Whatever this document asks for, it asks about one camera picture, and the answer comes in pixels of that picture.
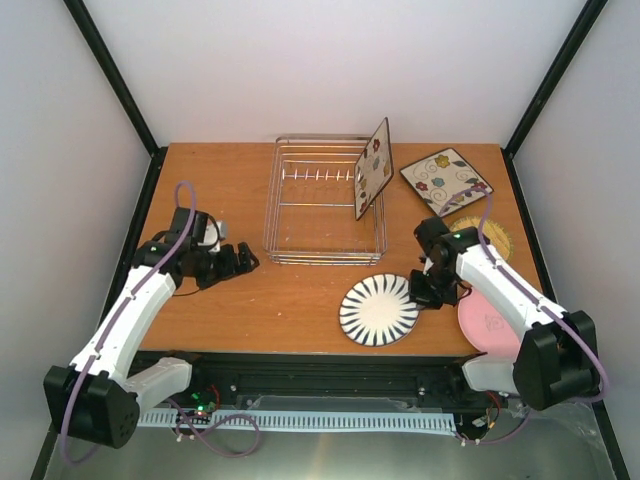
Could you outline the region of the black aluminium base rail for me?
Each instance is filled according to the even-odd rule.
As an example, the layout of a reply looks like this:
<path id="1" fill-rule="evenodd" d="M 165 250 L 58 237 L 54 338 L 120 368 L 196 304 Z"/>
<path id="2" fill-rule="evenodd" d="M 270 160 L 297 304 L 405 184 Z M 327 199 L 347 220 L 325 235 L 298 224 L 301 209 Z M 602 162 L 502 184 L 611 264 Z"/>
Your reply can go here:
<path id="1" fill-rule="evenodd" d="M 247 399 L 278 396 L 388 398 L 462 412 L 497 396 L 471 390 L 456 357 L 139 351 L 127 374 L 169 355 L 193 364 L 192 390 L 217 391 L 222 404 L 242 409 Z"/>

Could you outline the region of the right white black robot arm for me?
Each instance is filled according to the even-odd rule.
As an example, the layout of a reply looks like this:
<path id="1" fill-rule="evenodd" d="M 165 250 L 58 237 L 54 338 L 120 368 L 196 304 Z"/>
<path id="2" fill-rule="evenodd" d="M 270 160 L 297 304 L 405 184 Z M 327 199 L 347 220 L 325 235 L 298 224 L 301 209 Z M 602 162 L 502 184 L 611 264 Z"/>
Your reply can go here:
<path id="1" fill-rule="evenodd" d="M 595 324 L 585 312 L 569 312 L 537 291 L 475 227 L 452 231 L 431 217 L 414 236 L 425 264 L 409 276 L 413 302 L 431 310 L 455 306 L 458 286 L 466 282 L 519 340 L 515 355 L 484 352 L 466 360 L 461 372 L 470 389 L 515 395 L 538 411 L 568 400 L 601 399 L 605 373 Z"/>

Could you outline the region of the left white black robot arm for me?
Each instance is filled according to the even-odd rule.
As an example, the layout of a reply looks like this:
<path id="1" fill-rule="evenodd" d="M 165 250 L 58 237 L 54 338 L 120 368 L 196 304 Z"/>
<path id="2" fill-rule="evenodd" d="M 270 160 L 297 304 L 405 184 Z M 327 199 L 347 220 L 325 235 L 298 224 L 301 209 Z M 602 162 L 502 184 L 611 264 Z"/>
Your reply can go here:
<path id="1" fill-rule="evenodd" d="M 208 378 L 187 360 L 169 356 L 135 374 L 136 352 L 165 303 L 186 278 L 199 289 L 247 274 L 259 260 L 245 242 L 206 250 L 145 242 L 135 253 L 125 285 L 93 337 L 66 367 L 44 378 L 52 424 L 63 438 L 118 449 L 131 438 L 139 418 L 177 394 L 201 400 Z"/>

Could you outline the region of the left circuit board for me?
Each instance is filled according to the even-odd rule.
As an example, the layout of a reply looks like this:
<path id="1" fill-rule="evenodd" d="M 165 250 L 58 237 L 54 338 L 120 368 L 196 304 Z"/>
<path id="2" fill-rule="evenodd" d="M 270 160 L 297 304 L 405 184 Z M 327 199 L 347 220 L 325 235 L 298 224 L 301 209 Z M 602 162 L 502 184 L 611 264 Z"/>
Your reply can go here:
<path id="1" fill-rule="evenodd" d="M 209 415 L 217 411 L 221 405 L 220 394 L 215 385 L 192 392 L 190 399 L 194 402 L 194 412 L 197 416 Z"/>

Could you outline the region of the square dark rimmed plate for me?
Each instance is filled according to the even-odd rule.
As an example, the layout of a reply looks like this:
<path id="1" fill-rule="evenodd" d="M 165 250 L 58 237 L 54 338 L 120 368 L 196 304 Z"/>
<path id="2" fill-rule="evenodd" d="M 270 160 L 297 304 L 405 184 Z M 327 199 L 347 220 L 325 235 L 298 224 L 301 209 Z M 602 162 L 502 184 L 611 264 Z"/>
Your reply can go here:
<path id="1" fill-rule="evenodd" d="M 403 179 L 426 206 L 446 217 L 491 194 L 490 183 L 452 147 L 415 161 L 400 170 Z"/>

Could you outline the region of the round striped white plate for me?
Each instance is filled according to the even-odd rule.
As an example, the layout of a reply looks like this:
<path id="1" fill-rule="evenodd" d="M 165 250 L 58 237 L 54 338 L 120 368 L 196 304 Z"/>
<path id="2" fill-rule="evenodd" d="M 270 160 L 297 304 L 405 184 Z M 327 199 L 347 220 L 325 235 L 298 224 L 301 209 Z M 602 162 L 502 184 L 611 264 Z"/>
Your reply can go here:
<path id="1" fill-rule="evenodd" d="M 405 338 L 420 310 L 410 299 L 409 281 L 396 274 L 376 274 L 356 283 L 338 313 L 341 330 L 354 343 L 380 348 Z"/>

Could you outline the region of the right black frame post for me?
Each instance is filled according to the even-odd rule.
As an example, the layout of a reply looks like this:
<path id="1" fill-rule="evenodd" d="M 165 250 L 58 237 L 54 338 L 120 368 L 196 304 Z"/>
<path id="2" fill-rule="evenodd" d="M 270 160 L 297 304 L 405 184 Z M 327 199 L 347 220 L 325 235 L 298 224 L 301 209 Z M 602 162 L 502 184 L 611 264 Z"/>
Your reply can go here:
<path id="1" fill-rule="evenodd" d="M 506 162 L 514 160 L 607 3 L 607 0 L 588 0 L 584 3 L 506 146 L 502 149 Z"/>

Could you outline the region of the square floral plate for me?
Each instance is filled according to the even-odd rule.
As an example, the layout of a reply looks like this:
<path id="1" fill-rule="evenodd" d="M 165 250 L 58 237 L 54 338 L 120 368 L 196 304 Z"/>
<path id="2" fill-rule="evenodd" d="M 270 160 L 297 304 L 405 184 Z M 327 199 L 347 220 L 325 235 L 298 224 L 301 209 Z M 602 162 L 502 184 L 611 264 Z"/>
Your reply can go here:
<path id="1" fill-rule="evenodd" d="M 389 120 L 384 117 L 354 166 L 354 209 L 359 221 L 394 176 Z"/>

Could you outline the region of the pink round plate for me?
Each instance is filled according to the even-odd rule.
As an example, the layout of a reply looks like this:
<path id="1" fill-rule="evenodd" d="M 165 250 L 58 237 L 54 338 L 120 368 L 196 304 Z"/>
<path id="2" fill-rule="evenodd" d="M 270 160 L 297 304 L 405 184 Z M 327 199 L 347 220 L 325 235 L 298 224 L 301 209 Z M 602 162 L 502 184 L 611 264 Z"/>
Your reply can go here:
<path id="1" fill-rule="evenodd" d="M 477 291 L 459 301 L 459 327 L 468 342 L 479 352 L 500 356 L 517 356 L 520 342 L 508 322 Z"/>

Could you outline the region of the right circuit board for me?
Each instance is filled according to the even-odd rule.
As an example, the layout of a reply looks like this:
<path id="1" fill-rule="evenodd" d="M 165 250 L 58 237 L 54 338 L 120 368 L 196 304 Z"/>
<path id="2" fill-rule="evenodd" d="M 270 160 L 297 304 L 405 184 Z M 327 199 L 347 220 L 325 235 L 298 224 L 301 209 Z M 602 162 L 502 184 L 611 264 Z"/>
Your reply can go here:
<path id="1" fill-rule="evenodd" d="M 500 417 L 502 401 L 500 397 L 493 392 L 487 392 L 486 395 L 489 398 L 489 406 L 486 408 L 485 413 L 482 416 L 472 421 L 472 425 L 476 428 L 492 430 Z"/>

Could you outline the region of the round woven bamboo plate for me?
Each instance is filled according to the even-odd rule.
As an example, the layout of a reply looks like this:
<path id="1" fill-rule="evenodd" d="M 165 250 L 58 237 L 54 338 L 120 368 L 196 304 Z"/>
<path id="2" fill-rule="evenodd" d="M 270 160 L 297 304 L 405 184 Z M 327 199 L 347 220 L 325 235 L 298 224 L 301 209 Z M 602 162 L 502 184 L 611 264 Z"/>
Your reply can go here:
<path id="1" fill-rule="evenodd" d="M 478 227 L 480 220 L 480 216 L 465 216 L 451 222 L 449 228 L 452 231 L 457 231 L 468 227 Z M 499 223 L 487 219 L 484 223 L 483 234 L 496 248 L 500 256 L 509 262 L 514 254 L 515 247 L 512 237 L 507 230 Z"/>

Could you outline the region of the wire metal dish rack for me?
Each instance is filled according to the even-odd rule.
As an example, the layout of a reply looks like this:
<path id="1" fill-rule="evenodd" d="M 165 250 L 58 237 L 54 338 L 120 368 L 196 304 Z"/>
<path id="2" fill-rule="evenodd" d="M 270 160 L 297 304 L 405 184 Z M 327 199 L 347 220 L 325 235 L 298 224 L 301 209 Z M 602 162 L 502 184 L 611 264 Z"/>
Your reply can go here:
<path id="1" fill-rule="evenodd" d="M 274 143 L 263 248 L 279 264 L 375 265 L 387 249 L 384 197 L 355 217 L 354 171 L 368 137 L 287 134 Z"/>

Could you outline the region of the left black frame post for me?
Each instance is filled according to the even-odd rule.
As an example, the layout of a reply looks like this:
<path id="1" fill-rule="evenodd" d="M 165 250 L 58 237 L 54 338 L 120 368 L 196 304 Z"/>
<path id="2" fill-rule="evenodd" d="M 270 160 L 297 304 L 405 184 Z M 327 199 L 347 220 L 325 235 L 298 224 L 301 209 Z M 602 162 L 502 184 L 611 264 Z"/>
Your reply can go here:
<path id="1" fill-rule="evenodd" d="M 102 70 L 144 149 L 151 158 L 156 157 L 161 152 L 161 148 L 151 133 L 85 2 L 81 0 L 64 0 L 63 3 Z"/>

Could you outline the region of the circuit board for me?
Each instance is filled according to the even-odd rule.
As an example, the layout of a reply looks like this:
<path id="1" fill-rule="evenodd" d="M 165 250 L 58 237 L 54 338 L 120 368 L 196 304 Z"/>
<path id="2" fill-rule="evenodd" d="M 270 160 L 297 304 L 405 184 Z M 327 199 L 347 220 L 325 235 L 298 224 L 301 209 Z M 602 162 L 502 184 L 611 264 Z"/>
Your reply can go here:
<path id="1" fill-rule="evenodd" d="M 493 392 L 487 392 L 486 395 L 489 398 L 489 406 L 486 408 L 485 413 L 482 416 L 472 421 L 472 425 L 476 428 L 492 430 L 500 417 L 502 401 L 500 397 Z"/>
<path id="2" fill-rule="evenodd" d="M 220 394 L 215 385 L 192 392 L 190 399 L 194 402 L 194 412 L 197 416 L 209 415 L 217 411 L 221 405 Z"/>

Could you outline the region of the black frame post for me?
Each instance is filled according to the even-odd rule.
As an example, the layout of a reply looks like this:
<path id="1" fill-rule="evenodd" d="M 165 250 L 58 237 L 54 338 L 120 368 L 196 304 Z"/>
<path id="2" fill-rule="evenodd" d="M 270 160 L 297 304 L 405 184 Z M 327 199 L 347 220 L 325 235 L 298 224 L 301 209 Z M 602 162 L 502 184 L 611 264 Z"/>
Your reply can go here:
<path id="1" fill-rule="evenodd" d="M 588 0 L 584 3 L 506 146 L 502 149 L 506 162 L 514 160 L 607 3 L 607 0 Z"/>
<path id="2" fill-rule="evenodd" d="M 81 0 L 64 0 L 63 3 L 102 70 L 144 149 L 151 158 L 156 157 L 161 152 L 161 148 L 151 133 L 85 2 Z"/>

